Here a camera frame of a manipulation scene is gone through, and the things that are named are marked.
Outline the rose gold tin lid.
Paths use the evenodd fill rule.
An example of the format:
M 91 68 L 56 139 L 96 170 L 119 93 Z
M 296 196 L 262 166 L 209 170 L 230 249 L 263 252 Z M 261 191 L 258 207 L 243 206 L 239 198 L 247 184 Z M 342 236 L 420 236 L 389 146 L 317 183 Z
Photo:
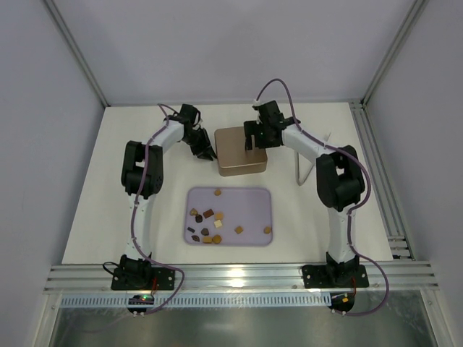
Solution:
M 218 165 L 233 166 L 238 163 L 268 163 L 265 150 L 254 148 L 245 149 L 244 127 L 229 127 L 217 129 L 214 132 Z

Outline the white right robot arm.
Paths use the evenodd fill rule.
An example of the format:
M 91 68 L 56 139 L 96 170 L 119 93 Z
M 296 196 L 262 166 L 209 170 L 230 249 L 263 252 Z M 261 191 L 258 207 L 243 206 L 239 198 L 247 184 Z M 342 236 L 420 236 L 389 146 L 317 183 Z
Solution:
M 305 288 L 347 288 L 362 274 L 361 256 L 354 247 L 355 211 L 362 194 L 371 192 L 370 180 L 356 150 L 334 147 L 306 132 L 296 117 L 284 117 L 276 101 L 255 102 L 258 117 L 244 123 L 245 149 L 285 146 L 293 149 L 316 170 L 316 190 L 328 210 L 329 245 L 323 265 L 305 265 Z

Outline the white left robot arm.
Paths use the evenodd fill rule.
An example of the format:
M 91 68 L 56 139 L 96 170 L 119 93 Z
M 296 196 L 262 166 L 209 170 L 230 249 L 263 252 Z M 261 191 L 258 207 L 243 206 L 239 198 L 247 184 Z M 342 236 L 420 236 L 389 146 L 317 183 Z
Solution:
M 129 198 L 130 236 L 124 254 L 111 271 L 114 291 L 174 290 L 175 277 L 181 270 L 156 262 L 150 247 L 153 206 L 163 186 L 163 155 L 174 144 L 184 142 L 196 158 L 216 159 L 195 106 L 183 104 L 178 111 L 164 104 L 158 107 L 165 113 L 161 128 L 146 143 L 131 140 L 124 150 L 121 183 Z

